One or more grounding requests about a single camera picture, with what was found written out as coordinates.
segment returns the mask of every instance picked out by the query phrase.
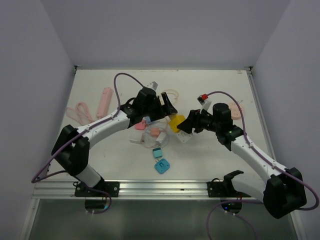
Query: pink handle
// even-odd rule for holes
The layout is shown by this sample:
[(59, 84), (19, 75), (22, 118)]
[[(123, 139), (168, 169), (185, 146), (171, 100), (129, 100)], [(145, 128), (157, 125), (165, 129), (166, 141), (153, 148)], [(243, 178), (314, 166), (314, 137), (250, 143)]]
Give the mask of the pink handle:
[(99, 107), (96, 112), (97, 119), (101, 119), (101, 118), (107, 116), (108, 109), (109, 109), (110, 102), (111, 102), (112, 92), (113, 92), (113, 90), (110, 87), (105, 87), (103, 89), (103, 93), (100, 98)]

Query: white table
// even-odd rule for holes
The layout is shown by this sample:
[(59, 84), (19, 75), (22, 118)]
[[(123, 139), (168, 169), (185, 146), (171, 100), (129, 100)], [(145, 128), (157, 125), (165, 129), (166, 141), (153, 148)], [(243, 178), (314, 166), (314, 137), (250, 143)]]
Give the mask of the white table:
[[(190, 110), (201, 107), (197, 101), (200, 94), (217, 90), (231, 94), (239, 102), (242, 101), (248, 135), (263, 151), (268, 151), (248, 75), (244, 70), (78, 70), (67, 106), (74, 108), (77, 102), (83, 101), (87, 103), (91, 115), (95, 116), (103, 89), (113, 88), (114, 76), (119, 72), (133, 75), (144, 85), (156, 81), (157, 93), (165, 89), (178, 91), (179, 98), (174, 107), (185, 117)], [(117, 88), (121, 103), (135, 97), (141, 89), (140, 85), (127, 76), (118, 78)], [(212, 104), (231, 102), (231, 99), (222, 94), (215, 94), (211, 99)], [(116, 95), (113, 94), (109, 113), (116, 107)], [(69, 124), (79, 126), (79, 123), (65, 116), (62, 127)], [(235, 120), (234, 124), (242, 128), (241, 120)], [(104, 179), (208, 181), (213, 178), (221, 179), (235, 170), (254, 172), (244, 160), (222, 146), (213, 132), (204, 130), (194, 134), (187, 143), (181, 143), (169, 130), (172, 136), (162, 151), (163, 157), (170, 163), (170, 169), (159, 174), (154, 168), (156, 162), (152, 149), (129, 142), (134, 131), (137, 130), (132, 127), (117, 132), (90, 150), (89, 163)], [(49, 173), (59, 170), (62, 168), (53, 161)], [(63, 173), (52, 179), (65, 181), (72, 177)]]

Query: metal frame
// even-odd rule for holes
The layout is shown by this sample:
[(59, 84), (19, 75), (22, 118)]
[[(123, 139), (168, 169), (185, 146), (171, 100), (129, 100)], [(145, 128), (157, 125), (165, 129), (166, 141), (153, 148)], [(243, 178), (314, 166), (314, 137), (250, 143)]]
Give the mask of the metal frame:
[[(263, 134), (270, 156), (275, 158), (271, 144), (270, 135), (267, 129), (257, 90), (254, 84), (251, 68), (245, 67), (250, 83), (253, 99), (256, 104)], [(44, 180), (35, 185), (31, 203), (21, 231), (20, 240), (27, 240), (30, 236), (32, 226), (36, 217), (40, 199), (85, 199), (75, 197), (76, 180), (58, 181)], [(120, 182), (119, 200), (219, 200), (220, 198), (209, 198), (207, 191), (207, 180), (117, 180)], [(293, 225), (299, 240), (306, 239), (298, 212), (290, 214)]]

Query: wall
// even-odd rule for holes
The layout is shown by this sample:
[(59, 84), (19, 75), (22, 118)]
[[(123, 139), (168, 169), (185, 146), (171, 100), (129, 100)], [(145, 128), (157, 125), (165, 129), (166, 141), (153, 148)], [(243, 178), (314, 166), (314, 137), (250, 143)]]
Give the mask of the wall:
[[(320, 1), (292, 0), (253, 68), (277, 159), (297, 167), (320, 194)], [(314, 198), (307, 192), (308, 204)], [(299, 212), (308, 239), (319, 239), (320, 209)]]
[(48, 158), (73, 81), (69, 60), (38, 0), (0, 7), (0, 239), (16, 240)]
[(290, 0), (42, 0), (85, 68), (253, 66)]

